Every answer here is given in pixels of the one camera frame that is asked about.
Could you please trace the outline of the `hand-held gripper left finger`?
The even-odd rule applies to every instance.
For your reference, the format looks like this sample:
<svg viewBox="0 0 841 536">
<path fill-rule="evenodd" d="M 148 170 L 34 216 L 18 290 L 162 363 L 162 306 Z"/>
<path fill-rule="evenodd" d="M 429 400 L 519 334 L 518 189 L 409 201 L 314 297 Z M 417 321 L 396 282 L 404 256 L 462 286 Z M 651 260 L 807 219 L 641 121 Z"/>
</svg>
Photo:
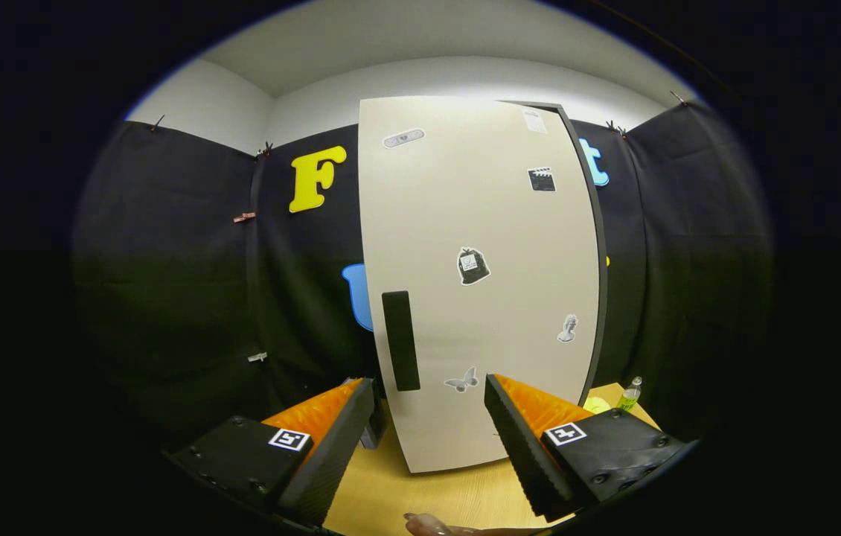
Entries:
<svg viewBox="0 0 841 536">
<path fill-rule="evenodd" d="M 209 491 L 293 529 L 321 529 L 375 411 L 366 377 L 258 421 L 232 416 L 168 460 Z"/>
</svg>

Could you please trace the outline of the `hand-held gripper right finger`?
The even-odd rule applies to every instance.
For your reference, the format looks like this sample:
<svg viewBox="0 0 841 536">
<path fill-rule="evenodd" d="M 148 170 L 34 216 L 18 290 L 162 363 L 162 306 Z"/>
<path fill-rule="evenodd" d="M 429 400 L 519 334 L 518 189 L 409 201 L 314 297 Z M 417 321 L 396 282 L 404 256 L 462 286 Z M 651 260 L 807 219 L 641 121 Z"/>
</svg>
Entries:
<svg viewBox="0 0 841 536">
<path fill-rule="evenodd" d="M 547 522 L 637 491 L 694 447 L 625 409 L 593 413 L 503 374 L 483 386 L 527 501 Z"/>
</svg>

